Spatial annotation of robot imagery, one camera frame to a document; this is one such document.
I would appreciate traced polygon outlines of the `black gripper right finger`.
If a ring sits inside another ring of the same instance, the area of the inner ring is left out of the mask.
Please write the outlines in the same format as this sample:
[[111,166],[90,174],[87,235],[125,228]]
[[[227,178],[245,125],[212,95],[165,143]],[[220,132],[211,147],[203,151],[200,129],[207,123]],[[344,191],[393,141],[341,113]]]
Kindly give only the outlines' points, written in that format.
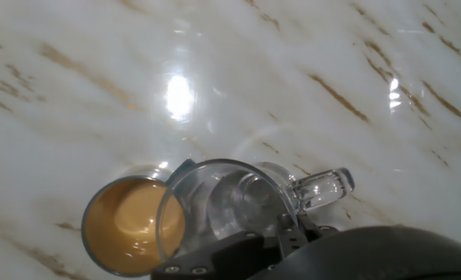
[[298,215],[298,225],[299,230],[309,243],[339,233],[339,231],[332,226],[318,226],[307,214]]

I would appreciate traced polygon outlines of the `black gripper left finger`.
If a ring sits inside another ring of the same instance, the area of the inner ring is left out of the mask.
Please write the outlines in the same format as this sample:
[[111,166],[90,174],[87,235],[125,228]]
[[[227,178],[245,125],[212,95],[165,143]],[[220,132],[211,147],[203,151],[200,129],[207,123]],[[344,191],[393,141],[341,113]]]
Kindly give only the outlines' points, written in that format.
[[152,280],[248,279],[283,261],[304,245],[304,233],[290,215],[277,219],[276,233],[265,237],[242,231],[155,268]]

